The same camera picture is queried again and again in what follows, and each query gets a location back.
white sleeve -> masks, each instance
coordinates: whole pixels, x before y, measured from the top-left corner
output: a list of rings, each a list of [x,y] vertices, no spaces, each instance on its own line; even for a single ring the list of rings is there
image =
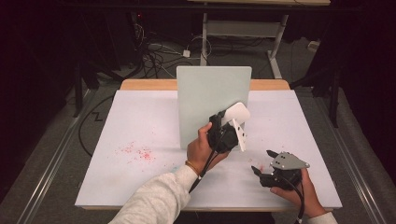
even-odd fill
[[[110,224],[173,223],[189,202],[189,190],[196,178],[187,165],[174,174],[153,177],[134,193]]]
[[[337,220],[335,220],[334,216],[331,212],[326,213],[324,215],[318,217],[312,217],[308,219],[309,224],[337,224]]]

wrist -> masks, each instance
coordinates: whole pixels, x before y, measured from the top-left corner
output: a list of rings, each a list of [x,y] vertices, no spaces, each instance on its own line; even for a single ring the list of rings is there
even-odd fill
[[[314,208],[305,210],[305,214],[309,218],[318,217],[318,216],[324,215],[326,213],[327,213],[326,210],[321,205],[318,205],[318,206],[315,206]]]
[[[199,169],[197,169],[196,166],[192,162],[186,161],[185,164],[187,166],[189,166],[197,175],[199,175],[201,173],[201,171]]]

hand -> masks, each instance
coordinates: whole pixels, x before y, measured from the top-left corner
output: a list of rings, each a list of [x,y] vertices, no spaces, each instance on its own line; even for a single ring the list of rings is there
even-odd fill
[[[193,140],[187,146],[187,160],[197,169],[200,174],[204,170],[207,159],[212,152],[209,143],[207,141],[207,132],[212,127],[212,123],[209,122],[206,126],[198,130],[198,138]],[[219,154],[209,165],[208,170],[212,169],[217,163],[224,160],[230,151]]]
[[[302,174],[302,183],[298,186],[298,190],[302,192],[301,185],[304,186],[304,205],[305,210],[304,213],[308,217],[318,217],[326,213],[323,206],[320,204],[318,200],[317,193],[315,192],[314,184],[312,183],[311,179],[309,178],[309,173],[306,169],[301,170]],[[290,201],[297,207],[301,206],[300,197],[294,190],[284,190],[277,187],[272,187],[271,192],[274,194]]]

white tabletop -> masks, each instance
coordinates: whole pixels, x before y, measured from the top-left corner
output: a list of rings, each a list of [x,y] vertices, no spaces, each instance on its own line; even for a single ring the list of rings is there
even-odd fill
[[[247,151],[233,151],[208,172],[185,210],[282,211],[292,205],[260,185],[254,165],[271,173],[266,150],[310,163],[320,202],[339,208],[335,190],[294,91],[250,91]],[[76,206],[121,208],[144,182],[184,164],[179,147],[177,91],[118,91]]]

wooden table edge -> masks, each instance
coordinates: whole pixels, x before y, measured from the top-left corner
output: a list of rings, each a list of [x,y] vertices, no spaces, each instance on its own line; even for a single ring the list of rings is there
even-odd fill
[[[125,79],[121,91],[177,91],[176,79]],[[289,83],[284,79],[251,79],[251,91],[287,91]]]

